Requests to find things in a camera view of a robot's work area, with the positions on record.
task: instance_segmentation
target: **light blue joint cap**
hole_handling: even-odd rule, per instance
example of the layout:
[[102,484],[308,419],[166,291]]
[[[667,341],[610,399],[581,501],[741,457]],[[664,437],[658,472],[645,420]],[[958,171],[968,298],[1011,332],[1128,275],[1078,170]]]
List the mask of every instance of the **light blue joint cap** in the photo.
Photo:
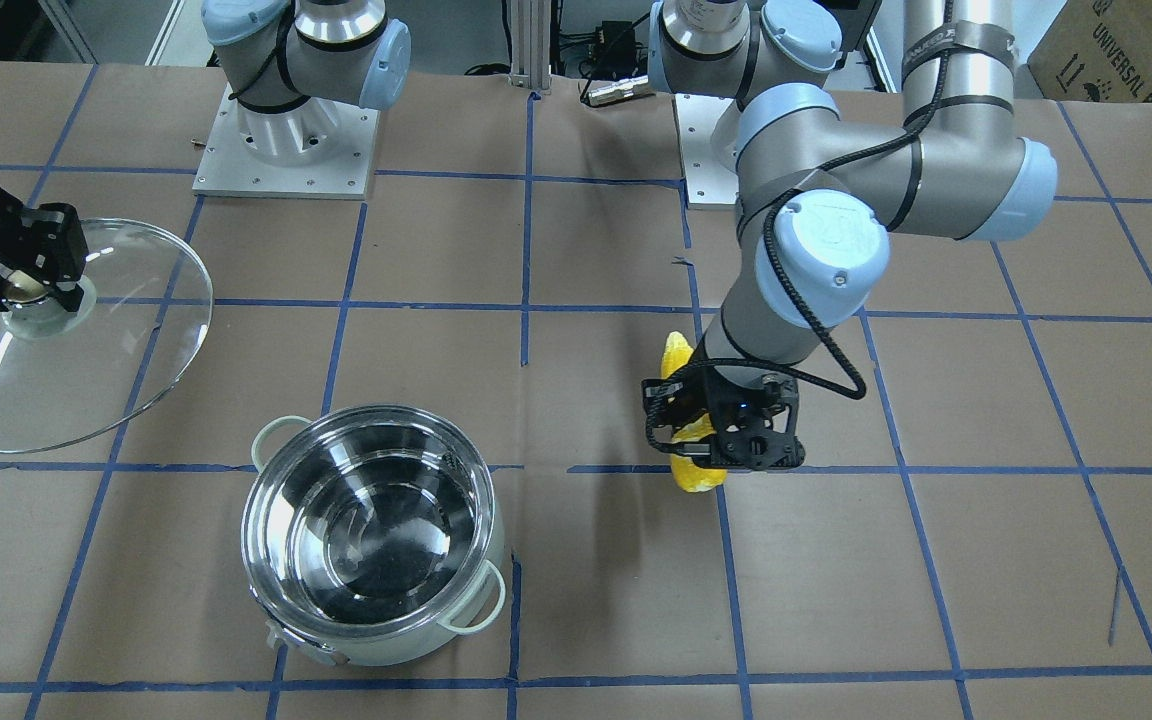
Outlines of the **light blue joint cap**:
[[407,70],[412,63],[412,33],[401,20],[389,18],[385,33],[380,36],[371,68],[362,81],[358,106],[371,109],[389,109],[407,85]]
[[1052,209],[1060,180],[1056,159],[1041,142],[1028,137],[1020,139],[1025,142],[1025,159],[1021,160],[1011,190],[1007,191],[990,219],[963,240],[1002,242],[1023,238],[1043,222]]
[[664,76],[664,37],[660,35],[660,0],[652,3],[651,28],[647,29],[647,84],[657,92],[669,90],[669,78]]
[[[869,205],[847,192],[809,190],[796,196],[776,214],[774,227],[785,272],[824,327],[835,328],[855,314],[887,270],[887,228]],[[759,293],[787,323],[809,327],[759,242]]]
[[204,0],[202,26],[212,46],[247,40],[275,22],[291,0]]
[[838,105],[828,92],[805,82],[791,82],[786,85],[768,88],[745,106],[740,118],[740,131],[736,132],[736,156],[745,151],[745,145],[755,139],[763,128],[796,113],[799,109],[825,108],[840,118]]
[[828,73],[842,56],[842,28],[812,0],[767,0],[763,26],[781,53],[812,73]]

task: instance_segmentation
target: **blue tape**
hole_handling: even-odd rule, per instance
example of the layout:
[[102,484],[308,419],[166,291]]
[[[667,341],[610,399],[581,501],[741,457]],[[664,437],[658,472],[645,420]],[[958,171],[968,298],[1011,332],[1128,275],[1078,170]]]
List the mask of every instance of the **blue tape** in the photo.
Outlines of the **blue tape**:
[[1123,210],[1119,207],[1119,204],[1111,192],[1111,187],[1106,184],[1105,179],[1101,176],[1100,168],[1096,167],[1096,162],[1092,160],[1091,152],[1087,152],[1087,145],[1083,142],[1083,136],[1079,135],[1078,128],[1074,126],[1074,118],[1070,118],[1069,111],[1064,108],[1064,105],[1058,104],[1062,118],[1064,118],[1064,123],[1069,126],[1069,131],[1074,135],[1074,141],[1078,142],[1078,150],[1083,152],[1083,158],[1087,160],[1087,167],[1092,169],[1092,174],[1096,177],[1097,184],[1100,184],[1101,191],[1105,192],[1105,197],[1111,202],[1111,209],[1114,210],[1114,217],[1117,219],[1119,227],[1123,228],[1123,234],[1128,238],[1128,243],[1132,245],[1132,252],[1137,256],[1137,262],[1140,264],[1140,270],[1144,270],[1144,274],[1149,279],[1149,287],[1152,287],[1152,268],[1149,267],[1149,262],[1144,259],[1144,252],[1140,251],[1140,247],[1132,234],[1132,228],[1128,227],[1126,218],[1123,218]]
[[274,677],[270,681],[270,702],[265,705],[265,720],[278,720],[278,703],[283,697],[283,673],[287,669],[287,643],[278,646],[274,655]]
[[74,120],[78,119],[78,113],[83,109],[83,103],[88,99],[88,91],[91,90],[97,70],[100,70],[99,65],[92,65],[91,70],[88,70],[88,78],[83,82],[82,90],[78,91],[78,100],[74,101],[74,108],[69,111],[69,118],[65,119],[65,127],[60,128],[60,137],[56,138],[56,145],[52,146],[51,156],[47,156],[47,164],[41,168],[41,174],[38,176],[38,182],[33,185],[33,191],[29,194],[26,205],[30,209],[37,209],[38,206],[38,196],[41,195],[41,187],[47,183],[47,176],[51,174],[51,169],[55,167],[56,158],[60,157],[60,149],[65,146],[65,141],[68,141],[69,131],[74,128]]
[[119,168],[103,167],[101,165],[55,165],[52,173],[118,173],[128,176],[192,176],[197,173],[194,168]]
[[522,680],[520,688],[635,688],[669,685],[733,685],[738,679],[732,674],[707,675],[573,675],[561,679]]
[[[1064,113],[1064,106],[1060,106],[1060,109],[1061,113]],[[1073,131],[1073,124],[1070,124],[1070,129]],[[1076,131],[1074,131],[1074,135],[1075,139],[1079,141]],[[1091,156],[1087,156],[1087,162],[1091,162]],[[1020,294],[1016,291],[1016,285],[1011,281],[1011,273],[1007,270],[1007,263],[1005,258],[1002,258],[1002,251],[998,250],[996,243],[991,243],[991,247],[993,249],[993,256],[995,256],[998,263],[998,268],[1002,271],[1002,279],[1006,282],[1007,291],[1011,295],[1011,302],[1014,302],[1016,306],[1016,313],[1024,316],[1024,304],[1020,301]],[[1029,341],[1030,350],[1033,351],[1034,361],[1038,363],[1038,372],[1043,374],[1043,384],[1047,387],[1052,406],[1056,409],[1056,417],[1060,419],[1061,429],[1064,431],[1064,439],[1069,442],[1070,452],[1074,454],[1074,461],[1079,467],[1083,486],[1087,490],[1087,497],[1092,500],[1092,507],[1096,510],[1096,518],[1098,523],[1101,524],[1101,533],[1105,536],[1105,540],[1108,543],[1108,546],[1111,546],[1111,554],[1114,556],[1114,566],[1116,566],[1119,570],[1119,577],[1123,581],[1123,589],[1128,592],[1128,600],[1132,601],[1132,611],[1135,612],[1135,615],[1137,615],[1140,629],[1144,632],[1144,638],[1146,638],[1146,643],[1149,644],[1149,653],[1152,655],[1152,630],[1149,629],[1149,620],[1146,619],[1146,615],[1144,615],[1144,607],[1140,605],[1140,598],[1137,593],[1135,593],[1132,578],[1130,578],[1130,575],[1123,564],[1123,555],[1119,552],[1119,544],[1115,541],[1114,532],[1111,530],[1111,521],[1105,514],[1105,509],[1101,507],[1101,498],[1096,493],[1096,486],[1092,484],[1092,475],[1087,472],[1087,462],[1083,461],[1083,450],[1081,450],[1078,446],[1078,438],[1074,437],[1074,427],[1069,422],[1069,416],[1064,414],[1064,404],[1062,404],[1060,395],[1056,393],[1056,385],[1052,381],[1051,371],[1047,370],[1047,361],[1043,358],[1043,349],[1038,346],[1038,338],[1034,336],[1032,325],[1030,325],[1029,319],[1021,319],[1020,324],[1021,327],[1025,329],[1025,338]]]
[[510,556],[513,598],[509,602],[509,670],[506,675],[508,692],[506,694],[506,720],[517,720],[518,717],[518,662],[522,655],[522,564],[517,556]]
[[[88,74],[88,85],[91,85],[91,78],[94,77],[96,68]],[[70,122],[74,115],[78,113],[78,106],[82,105],[83,96],[86,96],[86,88],[83,88],[83,94],[79,94],[79,99],[76,105],[74,105],[74,112],[70,113]],[[61,142],[65,141],[67,132],[61,132]],[[56,149],[52,151],[52,154],[60,152],[61,143],[58,143]],[[198,227],[198,217],[202,214],[202,205],[204,205],[204,199],[198,197],[194,205],[194,212],[189,217],[189,225],[185,229],[184,242],[188,244],[194,241],[194,232]],[[184,266],[184,256],[177,258],[174,268],[172,268],[172,276],[168,279],[168,286],[162,293],[162,298],[172,300],[172,294],[175,291],[175,286],[180,279],[180,270]],[[166,314],[168,313],[168,302],[164,302],[159,306],[159,313],[157,313],[156,323],[161,327]],[[150,340],[145,344],[145,351],[141,355],[141,367],[137,367],[136,379],[132,381],[131,392],[128,393],[127,404],[123,406],[123,415],[131,415],[132,410],[137,407],[138,397],[141,397],[141,389],[145,386],[145,378],[147,370],[150,369],[150,363],[154,358],[154,349],[157,348],[157,342],[159,342],[159,333],[151,333]],[[41,664],[38,665],[38,676],[36,680],[36,688],[29,695],[29,705],[26,706],[26,713],[24,714],[24,720],[35,720],[38,714],[38,703],[41,702],[41,692],[44,692],[45,684],[47,682],[47,676],[51,674],[51,665],[56,659],[56,650],[60,647],[60,637],[65,634],[65,621],[69,619],[69,609],[73,606],[74,597],[78,593],[78,579],[82,578],[83,566],[88,561],[88,552],[91,551],[92,537],[96,533],[96,522],[100,518],[100,510],[105,503],[106,493],[109,492],[109,480],[114,477],[114,465],[118,461],[118,455],[123,449],[123,441],[127,438],[127,423],[119,425],[114,434],[114,445],[109,448],[109,460],[105,464],[105,471],[101,473],[101,479],[99,486],[96,488],[96,498],[92,498],[91,511],[88,513],[88,524],[83,528],[82,541],[78,543],[78,553],[74,558],[74,567],[69,571],[69,579],[65,583],[65,596],[61,597],[60,609],[56,611],[56,621],[51,628],[51,637],[47,639],[47,650],[41,657]]]
[[909,503],[910,518],[914,520],[914,530],[918,533],[918,544],[923,552],[923,563],[927,567],[927,578],[932,585],[935,612],[941,619],[941,630],[945,632],[945,646],[950,657],[952,670],[954,670],[954,684],[958,694],[958,705],[963,708],[963,718],[965,720],[973,720],[972,700],[968,697],[963,662],[961,662],[958,657],[958,644],[954,638],[954,626],[950,624],[950,607],[948,607],[945,600],[945,592],[941,589],[940,573],[937,570],[937,560],[932,556],[932,544],[927,539],[927,529],[923,525],[923,514],[918,507],[918,497],[914,493],[914,480],[910,480],[909,465],[905,464],[905,453],[901,450],[900,433],[896,430],[896,416],[892,412],[890,396],[887,395],[887,382],[882,379],[882,366],[878,363],[878,347],[874,344],[873,329],[869,327],[867,310],[862,309],[859,318],[861,331],[865,334],[865,346],[869,348],[869,358],[874,364],[874,386],[878,388],[879,400],[882,401],[882,416],[887,419],[887,433],[890,434],[892,450],[896,454],[901,486],[905,488],[905,501]]
[[668,473],[668,465],[571,465],[568,475],[659,475]]
[[668,187],[672,190],[684,187],[682,179],[585,179],[577,176],[538,176],[531,172],[531,159],[526,161],[526,173],[462,173],[452,170],[400,170],[387,169],[376,170],[378,176],[411,177],[411,179],[498,179],[498,181],[533,181],[533,182],[556,182],[575,184],[609,184],[609,185],[658,185]]
[[353,232],[353,250],[349,251],[349,270],[344,275],[344,290],[340,293],[340,311],[338,314],[338,328],[332,340],[332,355],[328,358],[328,377],[323,388],[323,406],[320,415],[332,411],[332,400],[335,395],[335,378],[340,369],[340,348],[344,344],[344,333],[349,324],[349,300],[353,296],[353,283],[358,275],[358,262],[362,256],[362,237],[366,233],[367,204],[364,202],[358,209],[358,222]]
[[[1152,665],[1074,665],[1048,667],[970,667],[965,680],[1015,679],[1124,679],[1152,676]],[[856,684],[856,683],[932,683],[954,680],[954,670],[850,670],[850,673],[755,673],[750,685]],[[499,691],[522,688],[605,688],[605,687],[687,687],[735,685],[735,674],[702,675],[578,675],[553,679],[334,679],[285,680],[280,691],[419,691],[420,689],[465,689]],[[0,694],[23,694],[33,683],[0,683]],[[209,683],[159,683],[127,680],[122,683],[50,682],[45,694],[174,694],[174,692],[268,692],[270,680],[217,680]]]
[[536,92],[526,96],[526,183],[522,200],[522,310],[518,318],[518,365],[531,361],[531,199],[535,196]]
[[732,553],[732,520],[727,511],[727,488],[714,488],[718,501],[718,530],[723,539],[723,569],[727,573],[727,605],[732,609],[732,642],[736,650],[736,683],[740,684],[741,715],[755,720],[755,700],[749,689],[749,664],[745,660],[745,624],[741,620],[740,588],[736,584],[736,558]]

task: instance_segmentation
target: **pot handle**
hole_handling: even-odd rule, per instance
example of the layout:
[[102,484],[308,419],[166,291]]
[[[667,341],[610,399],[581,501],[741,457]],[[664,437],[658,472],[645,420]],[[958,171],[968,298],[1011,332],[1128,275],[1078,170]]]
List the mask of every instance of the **pot handle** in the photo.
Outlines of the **pot handle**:
[[314,420],[301,418],[300,415],[285,415],[282,418],[270,420],[268,425],[260,429],[260,432],[256,433],[256,438],[252,439],[252,465],[256,465],[257,473],[264,473],[265,465],[270,463],[267,460],[260,460],[260,446],[265,445],[265,439],[268,439],[274,430],[285,429],[287,425],[311,425],[312,423]]
[[500,609],[502,609],[505,606],[505,596],[506,596],[505,576],[500,574],[500,570],[499,568],[497,568],[495,562],[492,562],[490,560],[484,560],[483,562],[485,562],[485,564],[488,567],[488,570],[491,570],[497,578],[495,607],[493,607],[492,612],[490,612],[488,615],[483,621],[480,621],[480,623],[477,623],[475,626],[454,626],[453,623],[445,623],[442,620],[439,620],[438,624],[441,626],[442,629],[452,630],[457,635],[472,635],[476,632],[483,632],[483,630],[488,629],[488,626],[492,624],[493,621],[495,621],[495,619],[498,619],[498,616],[500,615]]

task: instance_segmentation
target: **cable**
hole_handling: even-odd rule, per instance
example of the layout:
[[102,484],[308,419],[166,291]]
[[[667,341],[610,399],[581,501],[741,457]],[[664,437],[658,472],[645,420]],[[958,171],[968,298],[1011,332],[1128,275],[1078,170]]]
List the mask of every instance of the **cable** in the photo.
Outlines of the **cable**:
[[475,65],[465,70],[467,76],[503,76],[509,74],[509,66],[505,63]]
[[[620,45],[621,40],[623,40],[623,38],[626,38],[627,35],[630,35],[630,32],[634,32],[634,29],[636,26],[639,26],[641,24],[643,24],[644,22],[646,22],[646,18],[650,18],[650,17],[652,17],[652,10],[647,10],[646,13],[643,14],[643,17],[635,20],[630,24],[630,26],[628,26],[626,29],[622,29],[622,31],[620,33],[617,33],[616,40],[608,41],[607,46],[608,47],[616,47],[617,45]],[[589,105],[589,86],[591,86],[591,85],[594,84],[594,76],[598,74],[599,69],[602,69],[602,61],[605,59],[607,59],[607,53],[604,53],[602,58],[598,59],[598,63],[594,63],[594,69],[590,70],[589,77],[585,81],[585,86],[579,91],[579,100],[581,100],[582,105]]]
[[500,0],[500,24],[503,26],[503,51],[506,51],[506,55],[509,58],[509,63],[513,63],[513,35],[509,32],[509,0]]

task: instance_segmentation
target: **black cable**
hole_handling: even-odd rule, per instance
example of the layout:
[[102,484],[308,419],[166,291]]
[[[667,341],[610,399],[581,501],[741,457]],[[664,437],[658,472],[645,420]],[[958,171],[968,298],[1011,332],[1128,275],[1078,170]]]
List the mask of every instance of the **black cable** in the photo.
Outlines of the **black cable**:
[[550,0],[550,68],[554,73],[563,74],[562,50],[559,48],[559,17],[562,15],[562,5],[559,0]]
[[513,63],[513,35],[509,33],[509,0],[500,0],[500,24],[503,26],[503,51]]
[[236,99],[236,97],[241,97],[244,92],[251,90],[251,88],[255,86],[257,82],[260,82],[260,77],[264,76],[265,70],[267,70],[270,66],[274,63],[275,58],[278,58],[278,47],[270,51],[270,54],[265,56],[264,63],[260,63],[260,69],[256,70],[256,74],[253,74],[252,78],[247,82],[247,85],[229,93],[229,100]]
[[509,74],[509,66],[505,63],[475,65],[465,70],[467,76],[503,76]]
[[[622,29],[622,31],[617,33],[616,40],[608,41],[607,47],[616,47],[617,45],[620,45],[621,40],[623,40],[623,38],[626,38],[627,35],[634,32],[634,29],[636,26],[639,26],[641,24],[646,22],[646,18],[650,17],[652,17],[652,12],[647,10],[646,13],[643,14],[643,17],[635,20],[630,24],[630,26]],[[594,69],[590,70],[589,78],[585,81],[585,86],[579,91],[579,100],[582,105],[589,105],[589,86],[594,84],[594,76],[598,74],[599,69],[602,69],[602,63],[604,60],[607,60],[607,55],[608,55],[607,53],[604,53],[602,58],[599,58],[598,63],[594,65]]]

